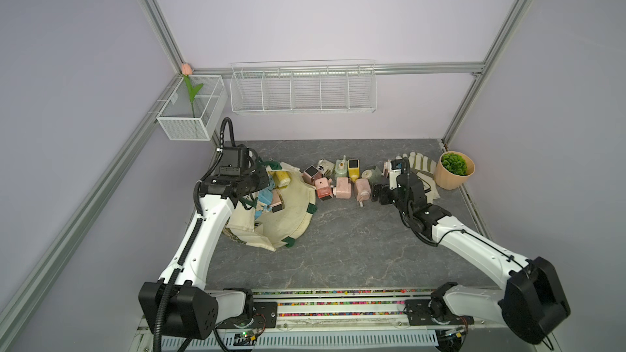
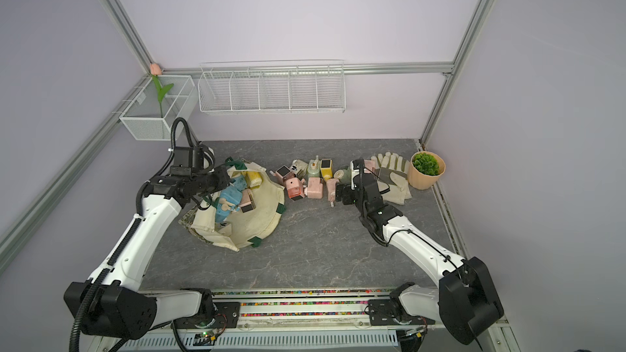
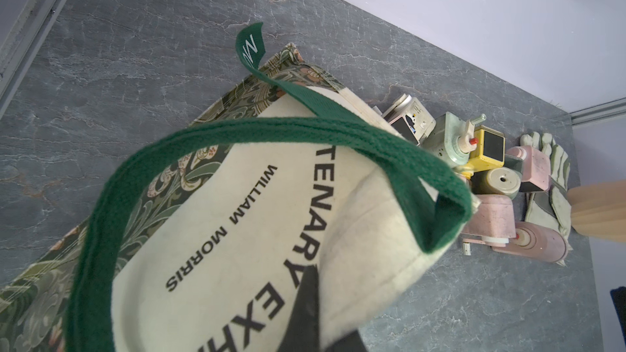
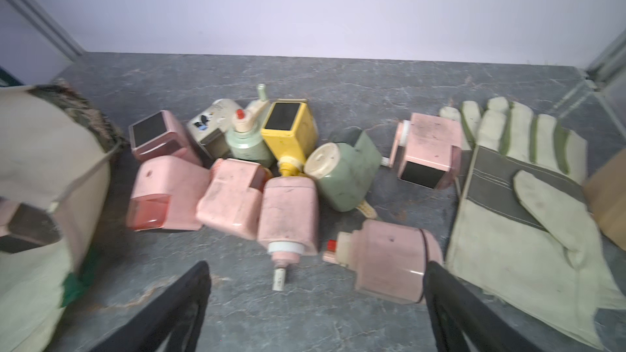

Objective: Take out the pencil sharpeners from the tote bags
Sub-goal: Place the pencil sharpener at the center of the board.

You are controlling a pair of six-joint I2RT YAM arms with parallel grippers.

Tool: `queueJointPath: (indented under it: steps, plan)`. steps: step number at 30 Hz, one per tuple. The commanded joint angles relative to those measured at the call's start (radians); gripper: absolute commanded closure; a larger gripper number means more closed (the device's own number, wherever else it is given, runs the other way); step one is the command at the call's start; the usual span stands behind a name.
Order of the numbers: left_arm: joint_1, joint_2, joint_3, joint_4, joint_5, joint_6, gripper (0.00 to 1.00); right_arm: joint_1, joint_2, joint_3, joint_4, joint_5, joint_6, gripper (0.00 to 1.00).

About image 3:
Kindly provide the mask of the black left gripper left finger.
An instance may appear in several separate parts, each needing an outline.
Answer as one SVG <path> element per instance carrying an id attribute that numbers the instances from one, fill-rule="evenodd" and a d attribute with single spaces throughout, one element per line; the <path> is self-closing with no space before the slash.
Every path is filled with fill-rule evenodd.
<path id="1" fill-rule="evenodd" d="M 305 268 L 285 335 L 277 350 L 320 351 L 320 294 L 316 267 Z"/>

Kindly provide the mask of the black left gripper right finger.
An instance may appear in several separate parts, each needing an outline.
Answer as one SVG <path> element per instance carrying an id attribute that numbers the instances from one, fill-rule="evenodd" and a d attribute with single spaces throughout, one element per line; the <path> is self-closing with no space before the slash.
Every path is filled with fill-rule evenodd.
<path id="1" fill-rule="evenodd" d="M 359 331 L 355 330 L 341 340 L 332 344 L 327 349 L 327 352 L 367 352 L 367 347 L 365 346 Z"/>

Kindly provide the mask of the cream tote bag green handles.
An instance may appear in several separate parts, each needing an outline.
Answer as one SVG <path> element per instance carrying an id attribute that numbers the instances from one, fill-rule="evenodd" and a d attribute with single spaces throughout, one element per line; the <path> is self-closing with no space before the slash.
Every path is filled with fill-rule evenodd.
<path id="1" fill-rule="evenodd" d="M 316 267 L 320 351 L 386 309 L 455 241 L 477 201 L 262 25 L 248 77 L 143 148 L 92 215 L 1 293 L 4 351 L 278 351 Z"/>

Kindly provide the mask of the round pink pencil sharpener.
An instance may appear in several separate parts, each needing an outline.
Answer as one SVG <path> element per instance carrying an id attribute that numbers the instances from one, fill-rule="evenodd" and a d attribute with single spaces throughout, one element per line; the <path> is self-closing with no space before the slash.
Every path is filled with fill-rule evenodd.
<path id="1" fill-rule="evenodd" d="M 557 231 L 533 223 L 516 222 L 515 232 L 515 238 L 508 244 L 492 247 L 492 250 L 548 263 L 561 262 L 567 257 L 567 242 Z"/>

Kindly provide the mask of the olive green pencil sharpener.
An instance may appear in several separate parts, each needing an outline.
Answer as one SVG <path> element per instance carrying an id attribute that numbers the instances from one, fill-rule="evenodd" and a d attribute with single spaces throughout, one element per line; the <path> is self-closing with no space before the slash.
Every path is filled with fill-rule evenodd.
<path id="1" fill-rule="evenodd" d="M 475 173 L 471 184 L 476 195 L 500 195 L 513 199 L 519 193 L 521 178 L 512 169 L 499 167 Z"/>

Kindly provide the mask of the yellow pencil sharpener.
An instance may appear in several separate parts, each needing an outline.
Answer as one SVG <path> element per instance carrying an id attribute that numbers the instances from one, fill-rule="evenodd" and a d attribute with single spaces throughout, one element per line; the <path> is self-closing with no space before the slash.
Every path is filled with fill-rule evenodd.
<path id="1" fill-rule="evenodd" d="M 466 179 L 475 173 L 501 168 L 505 164 L 505 135 L 500 131 L 480 125 L 474 130 L 477 148 L 469 154 L 464 166 L 457 172 Z"/>

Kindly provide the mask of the beige pencil sharpener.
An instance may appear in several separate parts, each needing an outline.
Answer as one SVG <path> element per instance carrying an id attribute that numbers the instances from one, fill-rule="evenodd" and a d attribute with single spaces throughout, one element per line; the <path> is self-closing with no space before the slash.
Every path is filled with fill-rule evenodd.
<path id="1" fill-rule="evenodd" d="M 406 140 L 419 146 L 435 128 L 435 119 L 414 96 L 403 94 L 382 114 Z"/>

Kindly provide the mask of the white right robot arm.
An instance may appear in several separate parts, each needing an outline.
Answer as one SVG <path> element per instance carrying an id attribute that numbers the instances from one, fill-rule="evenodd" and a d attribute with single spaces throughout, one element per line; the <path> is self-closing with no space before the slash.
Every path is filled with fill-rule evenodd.
<path id="1" fill-rule="evenodd" d="M 625 337 L 625 287 L 621 286 L 610 291 L 611 301 L 615 307 L 616 315 L 619 320 L 619 325 L 623 337 Z M 366 351 L 367 348 L 363 343 L 360 334 L 355 331 L 344 339 L 336 342 L 332 347 L 329 347 L 327 351 Z"/>

